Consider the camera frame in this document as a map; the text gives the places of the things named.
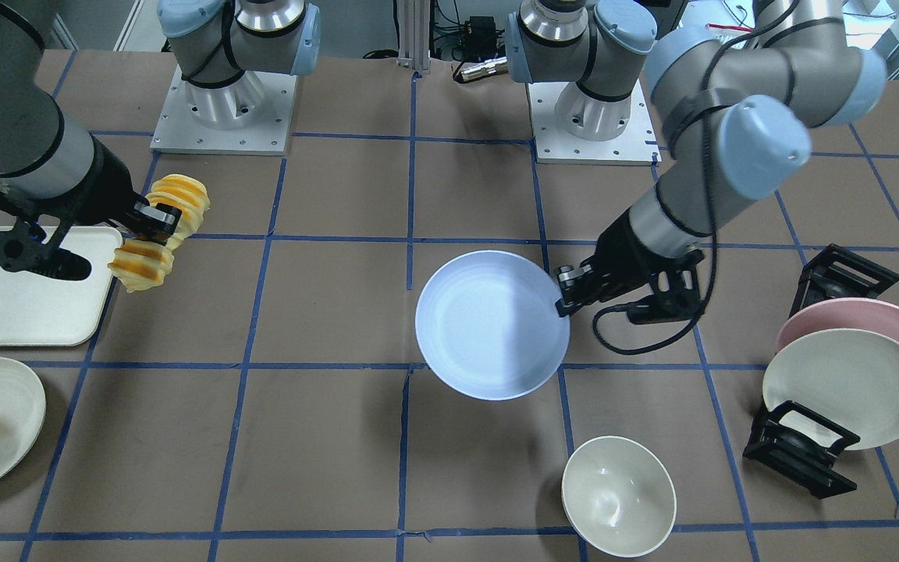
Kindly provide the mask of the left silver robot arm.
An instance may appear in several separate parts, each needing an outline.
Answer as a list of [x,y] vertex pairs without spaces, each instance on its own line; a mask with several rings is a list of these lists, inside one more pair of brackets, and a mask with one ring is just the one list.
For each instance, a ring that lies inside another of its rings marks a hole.
[[518,83],[561,82],[564,128],[596,140],[620,132],[638,78],[674,163],[557,272],[560,316],[678,277],[697,245],[781,188],[808,160],[811,128],[865,116],[886,84],[883,58],[847,43],[840,1],[755,1],[754,49],[702,26],[659,36],[635,1],[524,1],[504,46]]

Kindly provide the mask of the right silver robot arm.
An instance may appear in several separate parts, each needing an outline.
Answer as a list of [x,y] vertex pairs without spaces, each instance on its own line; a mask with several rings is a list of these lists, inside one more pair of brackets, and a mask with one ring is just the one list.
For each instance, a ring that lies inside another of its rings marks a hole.
[[[168,204],[152,210],[132,188],[127,169],[35,82],[56,1],[0,1],[0,212],[32,224],[50,215],[64,226],[114,222],[163,243],[187,214]],[[165,107],[164,136],[193,133],[200,151],[233,135],[257,149],[249,134],[284,141],[288,114],[279,113],[268,75],[306,76],[317,65],[320,9],[307,1],[161,1],[157,18],[177,60],[179,79]]]

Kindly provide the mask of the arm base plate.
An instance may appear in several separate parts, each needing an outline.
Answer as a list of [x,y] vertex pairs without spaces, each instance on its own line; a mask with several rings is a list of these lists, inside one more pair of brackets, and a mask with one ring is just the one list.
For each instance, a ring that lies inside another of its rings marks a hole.
[[636,82],[631,96],[617,103],[585,98],[567,83],[527,86],[536,161],[540,164],[659,164],[659,140]]
[[288,149],[296,76],[247,71],[218,89],[172,75],[150,147],[163,154],[283,156]]

